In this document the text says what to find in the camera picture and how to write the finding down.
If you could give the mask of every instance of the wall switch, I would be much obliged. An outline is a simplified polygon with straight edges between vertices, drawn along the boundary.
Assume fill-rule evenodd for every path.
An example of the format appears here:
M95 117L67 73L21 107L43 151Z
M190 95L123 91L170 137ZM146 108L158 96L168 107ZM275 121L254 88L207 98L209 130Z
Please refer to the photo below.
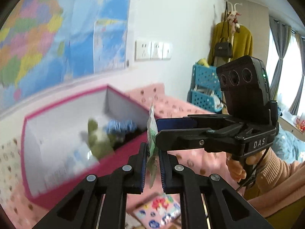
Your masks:
M171 59L173 51L173 45L171 43L163 43L163 54L162 59Z
M135 42L135 60L150 60L151 41L137 40Z
M163 42L152 42L151 59L161 60L163 54Z

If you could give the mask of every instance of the person's hand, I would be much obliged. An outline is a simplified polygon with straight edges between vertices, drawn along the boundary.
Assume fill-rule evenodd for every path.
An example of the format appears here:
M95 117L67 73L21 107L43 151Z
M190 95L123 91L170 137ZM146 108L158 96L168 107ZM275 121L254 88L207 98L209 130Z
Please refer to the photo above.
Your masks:
M246 159L246 164L248 164L248 165L257 164L264 153L265 153L265 150L262 150L262 151L256 153L255 155L248 157ZM226 153L226 155L227 155L226 164L228 166L230 175L233 178L233 180L235 180L236 182L239 183L241 179L246 178L246 171L243 169L243 167L239 161L231 159L232 154ZM264 160L260 163L260 166L263 166L266 163L266 161L265 161L266 157L267 156L264 157Z

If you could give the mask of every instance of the metal screw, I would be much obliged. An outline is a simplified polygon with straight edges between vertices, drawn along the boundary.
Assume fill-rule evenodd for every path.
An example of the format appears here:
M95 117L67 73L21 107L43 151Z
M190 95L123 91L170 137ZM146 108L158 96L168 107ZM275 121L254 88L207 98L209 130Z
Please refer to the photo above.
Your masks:
M211 179L212 179L213 181L219 181L219 180L220 180L220 176L217 175L217 174L212 174L212 175L211 175Z
M175 170L177 171L183 171L184 170L184 167L182 165L176 165L175 166Z
M132 167L127 164L127 165L124 165L122 169L123 169L123 171L130 171L132 169Z
M95 179L96 179L96 176L95 176L95 175L89 175L89 176L87 176L87 181L88 181L88 182L93 182Z

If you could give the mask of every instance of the green plush toy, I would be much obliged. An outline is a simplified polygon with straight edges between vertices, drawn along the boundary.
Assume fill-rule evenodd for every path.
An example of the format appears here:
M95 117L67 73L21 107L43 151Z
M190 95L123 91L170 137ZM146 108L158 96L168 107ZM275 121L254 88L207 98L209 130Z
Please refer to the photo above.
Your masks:
M113 146L116 137L107 134L103 129L99 128L98 123L94 119L88 120L88 144L92 152L98 160L114 153Z
M207 67L209 68L209 64L208 62L206 61L206 59L200 59L197 64L200 64L200 65L203 65L204 67Z

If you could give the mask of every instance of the gray curtain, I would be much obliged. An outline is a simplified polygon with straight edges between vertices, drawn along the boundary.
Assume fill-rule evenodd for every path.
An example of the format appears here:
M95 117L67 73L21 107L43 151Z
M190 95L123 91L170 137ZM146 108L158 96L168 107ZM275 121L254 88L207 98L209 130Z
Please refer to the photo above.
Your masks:
M299 45L299 48L300 48L300 51L301 51L302 72L303 72L303 74L302 74L302 79L301 79L301 83L300 83L298 92L296 94L296 97L295 97L290 109L289 109L289 112L292 115L297 115L298 110L299 110L299 105L300 105L300 100L301 100L301 95L302 95L302 90L303 90L304 75L305 75L305 48L304 48L305 39L303 39L302 36L299 33L297 33L295 35L295 37L296 37L296 40L298 42L298 45Z
M287 52L290 41L291 27L276 20L272 16L269 17L269 24L273 35L274 43L276 46L276 51L278 52L278 56L279 56L279 60L276 65L273 79L270 85L270 98L276 100L276 95L278 92L281 73L282 73L283 58Z

